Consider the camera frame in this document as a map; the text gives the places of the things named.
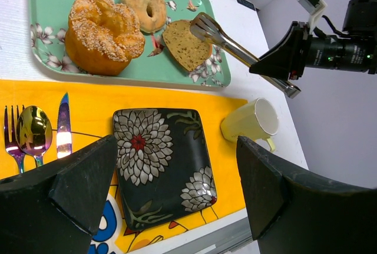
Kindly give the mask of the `green floral tray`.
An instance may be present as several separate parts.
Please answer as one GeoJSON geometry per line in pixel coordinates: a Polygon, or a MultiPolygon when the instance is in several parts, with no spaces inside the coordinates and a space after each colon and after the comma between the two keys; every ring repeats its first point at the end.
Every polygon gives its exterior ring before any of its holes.
{"type": "MultiPolygon", "coordinates": [[[[64,37],[68,14],[75,0],[29,0],[31,49],[35,58],[47,69],[60,74],[87,77],[65,52],[64,37]]],[[[164,0],[166,23],[179,19],[191,20],[198,13],[213,15],[210,0],[164,0]]],[[[150,83],[170,83],[207,87],[226,87],[231,82],[229,66],[221,49],[213,47],[210,58],[188,72],[164,47],[162,31],[145,35],[143,54],[132,60],[116,78],[150,83]]]]}

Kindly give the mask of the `iridescent knife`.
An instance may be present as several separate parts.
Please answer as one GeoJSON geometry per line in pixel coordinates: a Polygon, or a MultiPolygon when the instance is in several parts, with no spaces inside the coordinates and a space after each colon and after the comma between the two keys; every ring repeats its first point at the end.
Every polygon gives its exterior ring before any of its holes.
{"type": "Polygon", "coordinates": [[[66,157],[72,153],[72,133],[68,93],[64,94],[59,105],[56,144],[58,159],[66,157]]]}

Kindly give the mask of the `metal serving tongs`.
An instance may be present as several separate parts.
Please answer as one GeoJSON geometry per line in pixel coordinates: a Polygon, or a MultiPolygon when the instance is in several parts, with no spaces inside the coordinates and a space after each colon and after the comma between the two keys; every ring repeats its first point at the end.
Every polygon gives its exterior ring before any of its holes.
{"type": "MultiPolygon", "coordinates": [[[[249,69],[251,69],[252,65],[259,62],[259,59],[255,55],[231,39],[221,26],[210,15],[204,12],[200,12],[191,20],[190,32],[198,39],[225,50],[249,69]]],[[[295,98],[301,92],[299,87],[289,81],[279,80],[263,74],[260,74],[260,76],[291,99],[295,98]]]]}

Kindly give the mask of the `right corner label sticker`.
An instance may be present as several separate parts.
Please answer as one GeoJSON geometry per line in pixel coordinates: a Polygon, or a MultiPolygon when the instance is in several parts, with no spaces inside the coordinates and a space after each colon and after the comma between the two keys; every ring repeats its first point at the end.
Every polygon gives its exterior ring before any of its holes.
{"type": "Polygon", "coordinates": [[[251,10],[256,11],[256,7],[253,3],[249,2],[248,0],[236,0],[240,5],[243,5],[251,10]]]}

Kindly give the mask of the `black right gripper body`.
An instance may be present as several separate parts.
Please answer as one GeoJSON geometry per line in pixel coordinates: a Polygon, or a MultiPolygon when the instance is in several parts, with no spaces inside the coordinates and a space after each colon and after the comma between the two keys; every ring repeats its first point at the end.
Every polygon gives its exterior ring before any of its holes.
{"type": "Polygon", "coordinates": [[[300,78],[305,68],[376,74],[376,24],[350,22],[343,30],[346,34],[309,35],[295,54],[290,79],[300,78]]]}

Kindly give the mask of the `iridescent spoon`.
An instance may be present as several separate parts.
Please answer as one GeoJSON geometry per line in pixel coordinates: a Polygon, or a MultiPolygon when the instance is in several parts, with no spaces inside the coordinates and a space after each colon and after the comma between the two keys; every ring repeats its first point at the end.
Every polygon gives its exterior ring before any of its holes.
{"type": "Polygon", "coordinates": [[[35,105],[23,109],[16,123],[16,142],[37,167],[44,164],[43,156],[52,144],[52,125],[45,111],[35,105]]]}

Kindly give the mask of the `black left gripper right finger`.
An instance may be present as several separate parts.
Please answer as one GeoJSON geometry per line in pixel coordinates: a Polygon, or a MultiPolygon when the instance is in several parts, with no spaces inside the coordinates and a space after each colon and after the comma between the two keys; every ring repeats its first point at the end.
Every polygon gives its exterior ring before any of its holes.
{"type": "Polygon", "coordinates": [[[237,139],[252,238],[261,253],[375,253],[376,190],[328,179],[237,139]]]}

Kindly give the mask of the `sugar-crusted round bun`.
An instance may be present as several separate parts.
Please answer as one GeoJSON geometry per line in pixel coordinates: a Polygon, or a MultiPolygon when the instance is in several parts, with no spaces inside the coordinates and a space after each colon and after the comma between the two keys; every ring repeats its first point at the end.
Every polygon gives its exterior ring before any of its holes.
{"type": "Polygon", "coordinates": [[[75,0],[68,16],[65,51],[71,61],[95,75],[116,76],[145,47],[135,12],[114,0],[75,0]]]}

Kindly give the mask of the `yellow placemat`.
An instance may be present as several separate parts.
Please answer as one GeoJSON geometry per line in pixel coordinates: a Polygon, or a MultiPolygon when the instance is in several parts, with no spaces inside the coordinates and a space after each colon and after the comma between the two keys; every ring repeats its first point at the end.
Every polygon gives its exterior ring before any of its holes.
{"type": "Polygon", "coordinates": [[[124,220],[116,180],[111,183],[100,231],[91,253],[156,253],[156,244],[171,243],[174,236],[198,233],[199,228],[244,208],[245,202],[236,161],[236,145],[226,141],[220,123],[244,100],[156,88],[36,81],[1,81],[1,111],[12,105],[37,105],[52,123],[64,94],[69,95],[73,148],[78,150],[111,133],[113,113],[124,108],[189,108],[199,112],[217,199],[214,205],[192,215],[136,232],[124,220]]]}

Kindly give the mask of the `iridescent fork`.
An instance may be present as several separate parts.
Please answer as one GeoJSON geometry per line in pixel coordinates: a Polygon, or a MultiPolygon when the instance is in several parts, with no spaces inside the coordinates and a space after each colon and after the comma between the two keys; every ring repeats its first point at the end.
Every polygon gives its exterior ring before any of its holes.
{"type": "Polygon", "coordinates": [[[24,172],[24,158],[25,153],[20,149],[16,141],[16,124],[19,117],[19,107],[16,105],[10,108],[11,122],[8,121],[8,106],[4,110],[4,143],[5,151],[16,161],[18,171],[20,174],[24,172]]]}

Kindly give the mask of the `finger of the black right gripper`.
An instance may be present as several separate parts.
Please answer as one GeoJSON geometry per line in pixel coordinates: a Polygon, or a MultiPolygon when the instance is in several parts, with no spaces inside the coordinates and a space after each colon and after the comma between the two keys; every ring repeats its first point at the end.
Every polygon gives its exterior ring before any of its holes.
{"type": "Polygon", "coordinates": [[[273,48],[249,68],[249,73],[277,78],[298,80],[303,75],[302,50],[300,47],[273,48]]]}
{"type": "Polygon", "coordinates": [[[263,54],[260,61],[291,61],[300,55],[307,43],[309,24],[307,22],[293,21],[284,37],[263,54]]]}

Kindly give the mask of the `pale green mug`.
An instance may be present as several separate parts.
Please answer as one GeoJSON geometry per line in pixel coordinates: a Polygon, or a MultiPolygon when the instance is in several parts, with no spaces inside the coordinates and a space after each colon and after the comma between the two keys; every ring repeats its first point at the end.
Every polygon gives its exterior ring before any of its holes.
{"type": "Polygon", "coordinates": [[[265,98],[257,98],[232,111],[220,125],[223,137],[235,143],[238,136],[252,140],[264,140],[268,143],[270,152],[276,146],[272,136],[279,129],[279,117],[272,104],[265,98]]]}

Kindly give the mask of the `black floral square plate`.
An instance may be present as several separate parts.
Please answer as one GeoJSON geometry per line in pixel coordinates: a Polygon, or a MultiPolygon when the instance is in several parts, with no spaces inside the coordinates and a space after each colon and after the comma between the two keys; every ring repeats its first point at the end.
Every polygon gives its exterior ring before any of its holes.
{"type": "Polygon", "coordinates": [[[211,207],[217,192],[197,110],[113,114],[116,172],[127,227],[141,231],[211,207]]]}

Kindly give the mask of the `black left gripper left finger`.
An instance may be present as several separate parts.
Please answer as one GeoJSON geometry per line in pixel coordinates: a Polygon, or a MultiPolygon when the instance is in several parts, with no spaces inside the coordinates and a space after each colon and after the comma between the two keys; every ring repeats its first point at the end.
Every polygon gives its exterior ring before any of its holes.
{"type": "Polygon", "coordinates": [[[1,253],[88,253],[117,160],[105,136],[67,157],[1,180],[1,253]]]}

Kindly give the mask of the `aluminium table frame rail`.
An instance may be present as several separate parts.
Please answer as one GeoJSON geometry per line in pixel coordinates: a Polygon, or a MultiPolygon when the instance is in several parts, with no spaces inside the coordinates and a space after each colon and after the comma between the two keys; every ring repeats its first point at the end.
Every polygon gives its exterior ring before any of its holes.
{"type": "Polygon", "coordinates": [[[133,253],[236,253],[244,246],[252,253],[259,253],[247,217],[240,217],[245,214],[241,210],[133,253]]]}

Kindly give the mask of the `brown bread slice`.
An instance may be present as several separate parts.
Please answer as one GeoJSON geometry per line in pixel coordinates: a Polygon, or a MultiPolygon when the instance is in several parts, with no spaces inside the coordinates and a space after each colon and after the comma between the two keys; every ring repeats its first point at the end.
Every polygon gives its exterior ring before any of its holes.
{"type": "Polygon", "coordinates": [[[194,71],[211,56],[211,44],[190,32],[191,21],[178,20],[168,24],[162,34],[173,58],[188,72],[194,71]]]}

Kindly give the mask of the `pale speckled bagel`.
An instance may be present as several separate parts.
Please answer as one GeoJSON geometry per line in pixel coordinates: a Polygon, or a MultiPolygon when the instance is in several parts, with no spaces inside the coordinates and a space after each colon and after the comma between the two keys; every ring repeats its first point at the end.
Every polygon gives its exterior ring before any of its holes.
{"type": "Polygon", "coordinates": [[[167,10],[164,0],[120,0],[138,16],[140,29],[145,33],[161,30],[166,23],[167,10]]]}

